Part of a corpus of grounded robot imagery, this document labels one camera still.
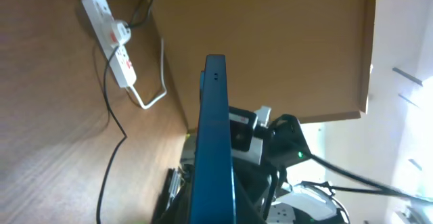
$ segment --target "white connector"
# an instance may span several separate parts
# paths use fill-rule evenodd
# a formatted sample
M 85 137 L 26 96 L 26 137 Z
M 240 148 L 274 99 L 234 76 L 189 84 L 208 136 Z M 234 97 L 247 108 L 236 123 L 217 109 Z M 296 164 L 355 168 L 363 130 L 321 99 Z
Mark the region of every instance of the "white connector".
M 115 20 L 113 18 L 106 0 L 81 0 L 81 2 L 83 3 L 96 37 L 107 59 L 110 58 L 114 50 L 118 47 L 110 61 L 110 67 L 119 87 L 126 89 L 129 87 L 137 98 L 140 106 L 145 110 L 150 108 L 155 102 L 167 94 L 164 83 L 164 40 L 161 39 L 160 56 L 161 84 L 164 91 L 159 96 L 155 97 L 148 105 L 145 105 L 134 88 L 137 75 L 135 74 L 127 50 L 124 47 L 124 44 L 131 38 L 131 29 L 128 28 L 125 21 Z

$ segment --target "dark blue panel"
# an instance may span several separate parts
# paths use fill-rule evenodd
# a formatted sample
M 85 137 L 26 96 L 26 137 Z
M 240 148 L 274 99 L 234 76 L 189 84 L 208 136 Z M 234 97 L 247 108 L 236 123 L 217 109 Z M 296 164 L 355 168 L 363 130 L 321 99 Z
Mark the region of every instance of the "dark blue panel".
M 208 55 L 202 83 L 190 224 L 235 223 L 225 56 Z

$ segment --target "brown wooden panel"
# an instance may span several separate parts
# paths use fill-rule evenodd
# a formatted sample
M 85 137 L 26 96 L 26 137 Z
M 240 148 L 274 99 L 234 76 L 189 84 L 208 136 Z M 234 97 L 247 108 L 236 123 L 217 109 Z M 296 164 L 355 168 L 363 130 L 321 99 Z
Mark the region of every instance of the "brown wooden panel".
M 108 3 L 129 20 L 137 1 Z M 95 221 L 102 177 L 122 134 L 108 119 L 97 77 L 105 60 L 80 21 L 80 4 L 0 2 L 2 223 Z M 145 101 L 160 89 L 159 46 L 153 22 L 127 44 Z M 168 95 L 145 111 L 108 77 L 129 138 L 108 178 L 103 223 L 149 221 L 167 168 L 179 163 L 186 127 L 169 71 L 166 83 Z
M 199 74 L 209 53 L 226 55 L 232 106 L 267 105 L 275 117 L 300 118 L 360 110 L 361 84 L 368 84 L 362 64 L 370 63 L 363 52 L 371 53 L 372 42 L 364 32 L 373 32 L 365 28 L 366 2 L 155 0 L 188 127 L 197 125 Z

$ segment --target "extension cord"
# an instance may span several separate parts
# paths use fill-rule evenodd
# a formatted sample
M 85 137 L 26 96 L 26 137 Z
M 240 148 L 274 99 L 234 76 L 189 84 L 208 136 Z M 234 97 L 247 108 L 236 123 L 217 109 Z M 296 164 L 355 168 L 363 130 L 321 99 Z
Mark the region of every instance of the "extension cord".
M 124 44 L 131 38 L 129 25 L 125 21 L 115 20 L 113 18 L 107 0 L 81 0 L 81 2 L 83 3 L 107 60 L 112 57 L 109 63 L 119 87 L 127 90 L 130 89 L 137 98 L 141 108 L 144 110 L 150 108 L 155 102 L 167 94 L 164 83 L 164 40 L 161 39 L 160 56 L 161 84 L 164 91 L 156 96 L 149 104 L 145 105 L 134 88 L 137 75 L 135 74 L 127 50 L 124 47 Z

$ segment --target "power strip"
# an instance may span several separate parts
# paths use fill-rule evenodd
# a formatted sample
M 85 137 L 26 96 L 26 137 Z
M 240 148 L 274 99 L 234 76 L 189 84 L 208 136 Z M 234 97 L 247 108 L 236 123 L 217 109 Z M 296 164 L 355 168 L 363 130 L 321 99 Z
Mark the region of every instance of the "power strip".
M 90 19 L 90 23 L 95 31 L 96 37 L 102 50 L 107 57 L 110 58 L 114 51 L 114 47 L 109 43 L 107 35 L 104 32 L 104 25 L 107 22 L 113 22 L 114 18 L 108 7 L 107 0 L 81 0 L 83 6 Z M 109 39 L 116 42 L 114 33 L 110 32 Z M 124 45 L 120 45 L 116 51 L 116 54 L 110 62 L 111 69 L 113 70 L 114 76 L 116 77 L 117 83 L 121 88 L 132 87 L 137 80 L 134 67 L 129 59 L 127 50 Z

